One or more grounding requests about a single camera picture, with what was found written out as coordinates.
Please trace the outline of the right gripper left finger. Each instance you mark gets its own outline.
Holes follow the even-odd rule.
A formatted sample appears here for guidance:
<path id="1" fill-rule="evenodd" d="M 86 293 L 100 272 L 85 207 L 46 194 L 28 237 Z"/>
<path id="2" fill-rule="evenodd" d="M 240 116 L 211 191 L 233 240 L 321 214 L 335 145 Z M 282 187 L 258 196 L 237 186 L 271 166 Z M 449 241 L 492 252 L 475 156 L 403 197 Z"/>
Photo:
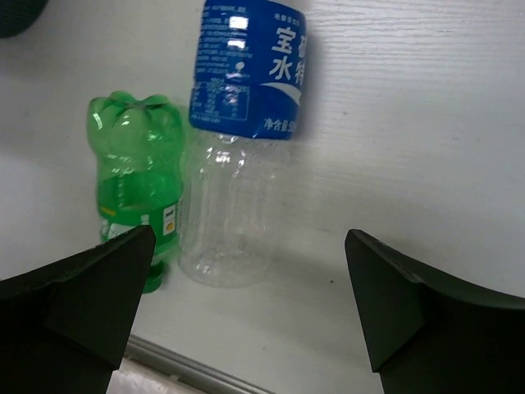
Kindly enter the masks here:
<path id="1" fill-rule="evenodd" d="M 104 393 L 121 366 L 153 259 L 140 225 L 1 282 L 1 391 Z"/>

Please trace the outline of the blue label water bottle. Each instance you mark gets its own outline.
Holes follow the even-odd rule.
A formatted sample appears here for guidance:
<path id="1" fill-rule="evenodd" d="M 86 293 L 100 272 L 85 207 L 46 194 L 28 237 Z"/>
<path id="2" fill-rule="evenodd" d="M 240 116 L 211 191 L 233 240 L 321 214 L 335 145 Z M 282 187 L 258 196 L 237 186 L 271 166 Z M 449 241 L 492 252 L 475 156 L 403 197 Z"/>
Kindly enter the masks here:
<path id="1" fill-rule="evenodd" d="M 301 1 L 204 3 L 179 261 L 196 282 L 249 286 L 272 261 L 304 83 L 304 8 Z"/>

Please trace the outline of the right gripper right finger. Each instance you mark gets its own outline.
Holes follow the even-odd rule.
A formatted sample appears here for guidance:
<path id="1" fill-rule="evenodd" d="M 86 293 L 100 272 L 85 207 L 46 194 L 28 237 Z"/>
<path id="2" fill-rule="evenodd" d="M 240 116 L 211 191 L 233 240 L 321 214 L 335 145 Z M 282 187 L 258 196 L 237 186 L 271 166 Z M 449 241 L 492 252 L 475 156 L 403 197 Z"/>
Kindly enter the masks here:
<path id="1" fill-rule="evenodd" d="M 522 393 L 524 300 L 464 281 L 353 229 L 345 253 L 385 393 Z"/>

